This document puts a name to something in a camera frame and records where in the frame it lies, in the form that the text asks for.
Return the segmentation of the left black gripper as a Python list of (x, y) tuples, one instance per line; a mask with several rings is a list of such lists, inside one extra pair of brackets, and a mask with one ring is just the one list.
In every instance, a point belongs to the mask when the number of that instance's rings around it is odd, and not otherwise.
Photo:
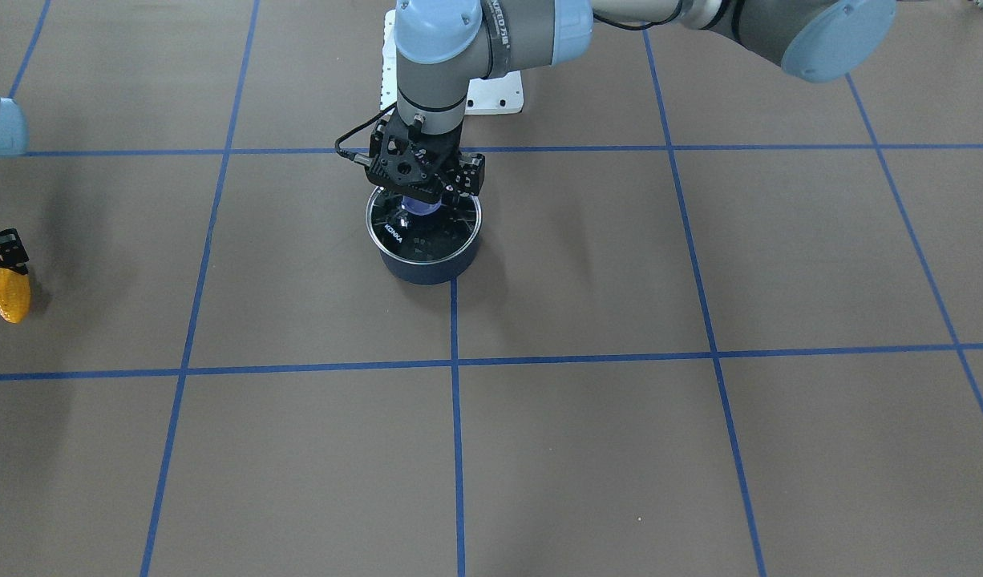
[(371, 132), (366, 178), (374, 186), (437, 204), (450, 196), (477, 196), (485, 157), (461, 150), (463, 125), (444, 134), (425, 134), (399, 116), (377, 121)]

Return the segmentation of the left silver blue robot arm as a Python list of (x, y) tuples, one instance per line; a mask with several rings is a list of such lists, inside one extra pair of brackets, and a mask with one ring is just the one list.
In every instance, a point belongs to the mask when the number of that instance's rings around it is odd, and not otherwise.
[(624, 30), (678, 23), (708, 30), (807, 82), (859, 66), (888, 35), (894, 1), (398, 1), (391, 37), (395, 99), (377, 117), (367, 153), (341, 150), (367, 179), (437, 204), (476, 196), (484, 157), (461, 151), (468, 89), (578, 59), (595, 23)]

